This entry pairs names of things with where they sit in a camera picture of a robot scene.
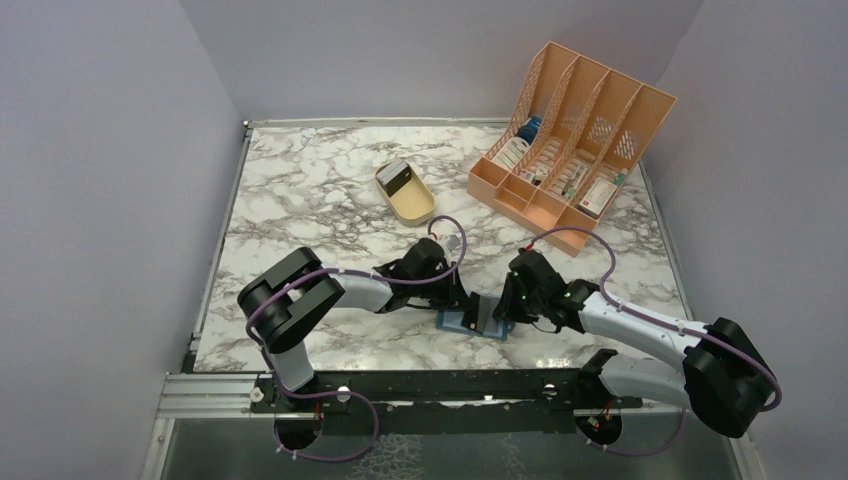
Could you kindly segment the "blue bottle in organizer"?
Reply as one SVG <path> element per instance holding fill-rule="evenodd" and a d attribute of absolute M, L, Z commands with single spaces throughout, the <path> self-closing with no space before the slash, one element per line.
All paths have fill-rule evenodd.
<path fill-rule="evenodd" d="M 531 145 L 541 127 L 542 119 L 537 116 L 531 116 L 527 121 L 516 131 L 516 137 L 520 138 L 528 145 Z"/>

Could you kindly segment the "blue card holder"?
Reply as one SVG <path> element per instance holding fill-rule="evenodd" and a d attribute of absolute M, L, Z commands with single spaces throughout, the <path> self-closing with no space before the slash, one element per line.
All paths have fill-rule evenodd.
<path fill-rule="evenodd" d="M 488 328 L 483 332 L 470 331 L 461 326 L 462 313 L 455 311 L 440 311 L 438 313 L 436 327 L 440 330 L 453 333 L 469 335 L 474 337 L 483 337 L 505 341 L 508 335 L 515 327 L 514 322 L 501 322 L 494 318 L 488 324 Z"/>

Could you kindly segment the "white box in organizer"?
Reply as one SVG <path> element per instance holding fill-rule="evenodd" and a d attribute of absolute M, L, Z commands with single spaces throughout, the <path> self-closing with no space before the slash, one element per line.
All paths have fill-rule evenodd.
<path fill-rule="evenodd" d="M 515 136 L 503 144 L 493 155 L 491 161 L 506 170 L 512 171 L 521 162 L 529 149 L 529 143 L 521 137 Z"/>

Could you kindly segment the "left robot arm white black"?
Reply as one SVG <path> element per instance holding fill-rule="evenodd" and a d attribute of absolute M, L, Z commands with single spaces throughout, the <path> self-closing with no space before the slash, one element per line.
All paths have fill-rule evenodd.
<path fill-rule="evenodd" d="M 370 271 L 325 268 L 312 249 L 300 247 L 248 283 L 237 304 L 279 380 L 277 398 L 298 411 L 313 401 L 315 387 L 305 338 L 330 310 L 384 314 L 415 299 L 441 312 L 476 307 L 461 284 L 458 264 L 433 239 L 418 240 L 403 257 Z"/>

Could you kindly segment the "black mounting rail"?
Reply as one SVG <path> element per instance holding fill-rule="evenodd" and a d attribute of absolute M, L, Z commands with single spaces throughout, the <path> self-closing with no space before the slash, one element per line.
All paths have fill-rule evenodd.
<path fill-rule="evenodd" d="M 253 414 L 327 435 L 571 434 L 577 417 L 643 405 L 601 393 L 599 382 L 577 368 L 318 371 L 295 395 L 260 375 L 249 399 Z"/>

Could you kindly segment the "beige oval tray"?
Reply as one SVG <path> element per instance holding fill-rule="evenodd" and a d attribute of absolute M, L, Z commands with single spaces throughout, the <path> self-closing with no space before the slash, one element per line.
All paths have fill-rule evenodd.
<path fill-rule="evenodd" d="M 376 180 L 376 173 L 392 161 L 380 166 L 375 172 L 374 178 L 378 191 L 388 203 L 389 208 L 396 219 L 402 225 L 406 227 L 420 226 L 433 218 L 435 211 L 435 198 L 430 189 L 424 184 L 416 172 L 414 165 L 409 160 L 406 161 L 410 164 L 412 169 L 411 180 L 395 195 L 388 197 L 378 184 Z"/>

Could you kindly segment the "small items in organizer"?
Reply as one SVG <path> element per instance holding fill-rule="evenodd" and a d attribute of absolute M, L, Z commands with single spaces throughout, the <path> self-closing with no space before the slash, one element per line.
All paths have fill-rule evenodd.
<path fill-rule="evenodd" d="M 550 168 L 544 164 L 536 164 L 531 168 L 522 169 L 519 177 L 523 180 L 535 185 L 541 185 L 550 173 Z"/>

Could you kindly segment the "orange file organizer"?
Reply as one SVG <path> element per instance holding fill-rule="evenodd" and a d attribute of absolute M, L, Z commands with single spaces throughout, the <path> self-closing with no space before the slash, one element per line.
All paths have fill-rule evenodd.
<path fill-rule="evenodd" d="M 468 193 L 549 243 L 575 256 L 677 102 L 676 97 L 554 42 L 533 58 L 506 131 L 468 175 Z M 540 130 L 512 170 L 493 155 L 531 116 Z M 536 164 L 550 168 L 535 186 L 519 177 Z M 577 209 L 598 177 L 618 189 L 598 219 Z"/>

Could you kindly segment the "black credit card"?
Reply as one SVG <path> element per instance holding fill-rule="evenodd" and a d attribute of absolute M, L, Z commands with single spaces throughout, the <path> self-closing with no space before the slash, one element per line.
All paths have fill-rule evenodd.
<path fill-rule="evenodd" d="M 477 331 L 479 323 L 481 297 L 478 293 L 472 292 L 468 300 L 464 304 L 461 326 L 470 331 Z"/>
<path fill-rule="evenodd" d="M 478 316 L 475 330 L 483 332 L 493 319 L 493 311 L 499 303 L 499 298 L 491 295 L 481 295 L 478 301 Z"/>

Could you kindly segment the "stack of cards in tray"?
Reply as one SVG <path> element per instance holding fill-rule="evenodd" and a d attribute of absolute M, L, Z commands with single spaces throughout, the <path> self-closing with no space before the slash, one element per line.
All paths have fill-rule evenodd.
<path fill-rule="evenodd" d="M 376 173 L 376 180 L 385 194 L 391 197 L 411 180 L 411 176 L 410 164 L 406 160 L 396 159 Z"/>

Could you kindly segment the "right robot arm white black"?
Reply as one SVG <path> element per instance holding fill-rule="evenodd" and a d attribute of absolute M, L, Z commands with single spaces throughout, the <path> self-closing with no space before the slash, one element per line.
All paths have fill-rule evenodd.
<path fill-rule="evenodd" d="M 534 250 L 520 250 L 508 268 L 495 318 L 528 324 L 545 318 L 557 331 L 606 337 L 641 352 L 639 358 L 612 351 L 592 359 L 576 383 L 589 406 L 615 397 L 656 400 L 739 438 L 779 398 L 775 376 L 732 320 L 704 324 L 628 306 L 590 281 L 565 281 Z"/>

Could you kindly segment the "red white medicine box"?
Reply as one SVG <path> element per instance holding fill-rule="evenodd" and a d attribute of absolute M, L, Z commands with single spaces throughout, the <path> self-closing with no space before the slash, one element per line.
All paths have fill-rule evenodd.
<path fill-rule="evenodd" d="M 617 189 L 618 186 L 614 182 L 598 177 L 578 202 L 577 209 L 592 218 L 598 219 Z"/>

